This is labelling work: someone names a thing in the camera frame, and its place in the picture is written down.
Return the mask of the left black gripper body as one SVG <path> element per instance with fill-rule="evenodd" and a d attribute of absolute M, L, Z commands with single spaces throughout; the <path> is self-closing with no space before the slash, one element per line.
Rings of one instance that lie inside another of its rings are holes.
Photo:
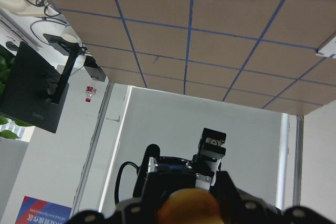
<path fill-rule="evenodd" d="M 150 144 L 143 156 L 133 190 L 133 197 L 153 196 L 158 204 L 163 203 L 170 194 L 185 188 L 209 190 L 216 182 L 216 173 L 221 163 L 201 160 L 195 154 L 192 160 L 161 156 L 160 148 Z"/>

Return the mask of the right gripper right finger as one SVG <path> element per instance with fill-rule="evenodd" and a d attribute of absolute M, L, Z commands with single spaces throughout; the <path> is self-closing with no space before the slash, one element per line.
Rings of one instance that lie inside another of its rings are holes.
<path fill-rule="evenodd" d="M 216 173 L 215 198 L 224 223 L 333 223 L 304 206 L 280 210 L 237 188 L 226 171 Z"/>

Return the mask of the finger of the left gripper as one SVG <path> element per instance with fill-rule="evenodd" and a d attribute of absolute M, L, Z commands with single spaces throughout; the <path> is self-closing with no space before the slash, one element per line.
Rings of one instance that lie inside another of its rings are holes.
<path fill-rule="evenodd" d="M 224 147 L 226 136 L 226 133 L 203 128 L 198 144 L 198 158 L 218 166 L 226 155 L 226 148 Z"/>

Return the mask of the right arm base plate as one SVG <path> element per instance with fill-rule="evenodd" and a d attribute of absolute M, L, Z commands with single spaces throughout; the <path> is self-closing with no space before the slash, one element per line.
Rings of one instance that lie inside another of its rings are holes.
<path fill-rule="evenodd" d="M 335 59 L 335 33 L 333 33 L 325 42 L 316 49 L 316 56 Z"/>

